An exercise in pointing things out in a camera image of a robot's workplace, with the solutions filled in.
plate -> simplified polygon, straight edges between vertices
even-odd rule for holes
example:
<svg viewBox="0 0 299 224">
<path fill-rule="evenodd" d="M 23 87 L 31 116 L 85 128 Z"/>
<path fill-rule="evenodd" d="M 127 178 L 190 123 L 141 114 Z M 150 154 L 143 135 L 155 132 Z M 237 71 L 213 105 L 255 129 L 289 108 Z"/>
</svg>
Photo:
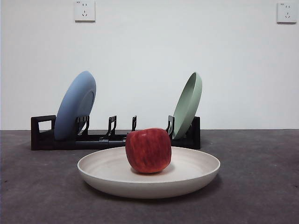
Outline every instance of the plate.
<svg viewBox="0 0 299 224">
<path fill-rule="evenodd" d="M 202 92 L 202 81 L 196 72 L 188 79 L 174 111 L 174 140 L 182 138 L 190 127 L 197 111 Z"/>
<path fill-rule="evenodd" d="M 82 178 L 92 187 L 129 198 L 167 198 L 199 190 L 211 182 L 220 161 L 207 153 L 171 147 L 171 163 L 155 174 L 140 174 L 131 168 L 125 147 L 89 154 L 79 160 Z"/>
<path fill-rule="evenodd" d="M 71 83 L 60 104 L 54 127 L 55 140 L 72 136 L 77 117 L 89 116 L 96 94 L 95 80 L 88 71 L 81 72 Z"/>
</svg>

plate rim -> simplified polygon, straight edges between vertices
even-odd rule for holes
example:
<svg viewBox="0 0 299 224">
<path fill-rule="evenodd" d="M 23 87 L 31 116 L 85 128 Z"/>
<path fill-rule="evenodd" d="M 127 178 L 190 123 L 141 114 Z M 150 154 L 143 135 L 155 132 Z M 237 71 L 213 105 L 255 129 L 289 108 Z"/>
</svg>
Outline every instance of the plate rim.
<svg viewBox="0 0 299 224">
<path fill-rule="evenodd" d="M 88 155 L 82 157 L 82 158 L 77 162 L 77 168 L 78 168 L 79 172 L 81 172 L 81 173 L 83 173 L 83 174 L 85 174 L 85 175 L 87 175 L 87 176 L 89 176 L 89 177 L 91 177 L 91 178 L 99 179 L 99 180 L 102 180 L 102 181 L 108 181 L 108 182 L 133 183 L 133 184 L 149 184 L 149 183 L 150 183 L 150 184 L 161 184 L 161 183 L 185 182 L 185 181 L 195 180 L 195 179 L 198 179 L 198 178 L 203 178 L 203 177 L 205 177 L 205 176 L 208 176 L 208 175 L 210 175 L 210 174 L 212 174 L 212 173 L 218 171 L 219 168 L 220 168 L 220 166 L 221 166 L 221 162 L 220 162 L 220 160 L 219 160 L 217 157 L 215 157 L 215 156 L 213 156 L 213 155 L 211 155 L 211 154 L 209 154 L 209 153 L 205 153 L 205 152 L 202 152 L 202 151 L 199 151 L 199 150 L 196 150 L 196 149 L 190 149 L 190 148 L 184 148 L 184 147 L 175 147 L 175 146 L 171 146 L 171 149 L 172 149 L 172 148 L 187 149 L 187 150 L 194 151 L 194 152 L 197 152 L 197 153 L 199 152 L 199 153 L 207 154 L 208 156 L 213 157 L 213 158 L 216 159 L 216 161 L 218 162 L 217 168 L 213 169 L 212 171 L 210 171 L 210 172 L 208 172 L 208 173 L 206 173 L 206 174 L 204 174 L 204 175 L 201 175 L 201 176 L 198 176 L 198 177 L 194 177 L 194 178 L 187 178 L 187 179 L 183 179 L 183 180 L 179 180 L 179 181 L 156 181 L 156 182 L 145 182 L 145 181 L 142 181 L 142 182 L 141 182 L 141 181 L 120 181 L 120 180 L 113 180 L 113 179 L 99 178 L 99 177 L 96 177 L 96 176 L 94 176 L 94 175 L 91 175 L 91 174 L 89 174 L 89 173 L 83 171 L 83 170 L 80 168 L 80 166 L 79 166 L 79 164 L 81 163 L 81 161 L 82 161 L 84 158 L 86 158 L 86 157 L 88 157 L 88 156 L 91 156 L 92 154 L 95 154 L 95 153 L 101 153 L 101 152 L 103 152 L 103 151 L 107 151 L 107 150 L 111 150 L 111 149 L 113 150 L 113 149 L 118 149 L 118 148 L 125 148 L 125 147 L 122 146 L 122 147 L 108 148 L 108 149 L 104 149 L 104 150 L 100 150 L 100 151 L 97 151 L 97 152 L 90 153 L 90 154 L 88 154 Z"/>
</svg>

dish rack handle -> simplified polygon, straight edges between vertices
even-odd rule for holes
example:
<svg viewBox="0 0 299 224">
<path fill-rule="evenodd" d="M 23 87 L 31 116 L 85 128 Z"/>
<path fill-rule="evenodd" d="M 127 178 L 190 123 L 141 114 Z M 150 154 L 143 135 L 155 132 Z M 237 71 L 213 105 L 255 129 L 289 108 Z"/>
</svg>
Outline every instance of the dish rack handle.
<svg viewBox="0 0 299 224">
<path fill-rule="evenodd" d="M 172 135 L 173 135 L 173 131 L 174 131 L 174 117 L 169 115 L 168 116 L 168 126 L 166 128 L 166 131 L 170 137 L 170 139 L 172 139 Z"/>
</svg>

green plate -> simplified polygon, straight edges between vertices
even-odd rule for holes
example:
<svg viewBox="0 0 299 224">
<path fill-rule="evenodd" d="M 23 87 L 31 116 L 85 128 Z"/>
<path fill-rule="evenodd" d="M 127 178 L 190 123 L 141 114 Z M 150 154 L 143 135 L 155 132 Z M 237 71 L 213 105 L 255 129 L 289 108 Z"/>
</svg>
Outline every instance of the green plate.
<svg viewBox="0 0 299 224">
<path fill-rule="evenodd" d="M 174 140 L 182 138 L 190 127 L 199 105 L 201 92 L 201 78 L 194 72 L 188 79 L 173 114 L 175 120 L 172 138 Z"/>
</svg>

blue plate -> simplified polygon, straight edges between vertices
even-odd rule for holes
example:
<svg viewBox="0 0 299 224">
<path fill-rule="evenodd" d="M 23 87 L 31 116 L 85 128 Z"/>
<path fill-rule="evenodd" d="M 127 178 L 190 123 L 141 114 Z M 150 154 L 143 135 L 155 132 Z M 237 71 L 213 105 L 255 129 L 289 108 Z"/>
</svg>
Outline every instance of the blue plate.
<svg viewBox="0 0 299 224">
<path fill-rule="evenodd" d="M 54 127 L 55 140 L 72 136 L 76 118 L 89 116 L 95 99 L 96 83 L 88 71 L 80 73 L 71 83 L 60 104 Z"/>
</svg>

